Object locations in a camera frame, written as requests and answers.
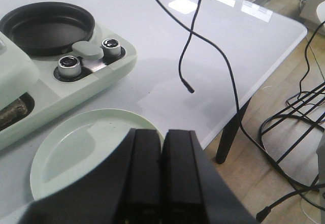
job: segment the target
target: cable end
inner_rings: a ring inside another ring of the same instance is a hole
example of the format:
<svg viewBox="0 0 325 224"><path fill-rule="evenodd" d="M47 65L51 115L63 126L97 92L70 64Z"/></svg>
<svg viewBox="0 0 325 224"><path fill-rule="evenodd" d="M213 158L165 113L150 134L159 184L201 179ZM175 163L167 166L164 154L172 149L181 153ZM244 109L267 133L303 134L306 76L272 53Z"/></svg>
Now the cable end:
<svg viewBox="0 0 325 224"><path fill-rule="evenodd" d="M271 209L272 208L270 206L265 207L262 211L260 211L259 213L257 213L256 220L259 223L261 223L268 216L268 214L270 214Z"/></svg>
<svg viewBox="0 0 325 224"><path fill-rule="evenodd" d="M190 93L194 93L195 90L191 87L191 85L185 80L185 79L181 79L182 83L184 84L184 86L187 88L188 92Z"/></svg>

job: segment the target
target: round black dish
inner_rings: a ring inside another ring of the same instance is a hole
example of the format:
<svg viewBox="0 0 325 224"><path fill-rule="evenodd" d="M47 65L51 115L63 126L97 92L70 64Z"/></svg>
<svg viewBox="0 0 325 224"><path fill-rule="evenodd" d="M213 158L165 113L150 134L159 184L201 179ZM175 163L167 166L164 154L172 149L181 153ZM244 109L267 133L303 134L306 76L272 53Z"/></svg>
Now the round black dish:
<svg viewBox="0 0 325 224"><path fill-rule="evenodd" d="M19 7L0 20L0 31L28 55L50 56L71 51L73 43L88 41L95 20L85 9L62 2Z"/></svg>

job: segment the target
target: metal knob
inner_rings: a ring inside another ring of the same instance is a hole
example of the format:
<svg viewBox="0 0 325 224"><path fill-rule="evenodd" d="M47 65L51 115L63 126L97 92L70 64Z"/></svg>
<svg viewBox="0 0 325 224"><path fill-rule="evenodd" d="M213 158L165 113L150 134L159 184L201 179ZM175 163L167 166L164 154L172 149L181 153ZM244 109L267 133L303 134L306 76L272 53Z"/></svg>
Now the metal knob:
<svg viewBox="0 0 325 224"><path fill-rule="evenodd" d="M61 76L75 78L81 74L80 60L72 55L62 57L57 66Z"/></svg>
<svg viewBox="0 0 325 224"><path fill-rule="evenodd" d="M121 44L116 39L104 39L102 49L105 57L117 57L121 54Z"/></svg>

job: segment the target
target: white table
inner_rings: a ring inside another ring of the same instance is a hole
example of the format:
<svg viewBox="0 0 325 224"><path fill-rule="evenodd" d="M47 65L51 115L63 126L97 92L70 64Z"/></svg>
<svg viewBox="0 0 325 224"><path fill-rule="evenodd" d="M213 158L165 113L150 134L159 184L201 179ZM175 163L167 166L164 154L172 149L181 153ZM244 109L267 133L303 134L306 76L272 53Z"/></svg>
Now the white table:
<svg viewBox="0 0 325 224"><path fill-rule="evenodd" d="M99 108L125 109L146 117L163 135L168 129L195 130L203 147L235 115L225 62L197 38L192 39L183 61L183 76L195 93L182 85L177 67L188 33L154 0L1 0L0 17L42 1L84 7L96 21L137 48L138 62L120 82L0 152L0 218L33 200L29 189L33 156L46 136L73 115ZM161 1L167 6L174 0ZM190 26L193 12L185 15L170 10ZM203 0L195 30L228 56L241 106L306 35L300 23L242 0Z"/></svg>

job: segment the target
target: black table leg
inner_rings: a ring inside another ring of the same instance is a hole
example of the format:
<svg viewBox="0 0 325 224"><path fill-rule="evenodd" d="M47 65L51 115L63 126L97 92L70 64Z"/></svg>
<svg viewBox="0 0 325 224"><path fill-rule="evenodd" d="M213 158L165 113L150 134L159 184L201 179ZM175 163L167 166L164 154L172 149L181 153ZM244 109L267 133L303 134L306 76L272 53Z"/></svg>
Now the black table leg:
<svg viewBox="0 0 325 224"><path fill-rule="evenodd" d="M239 118L243 119L246 109L248 107L250 99L246 102L246 104L239 110ZM218 146L217 154L215 156L215 161L218 164L224 163L227 155L229 153L230 147L233 144L234 138L239 128L238 118L235 115L223 128L220 143Z"/></svg>

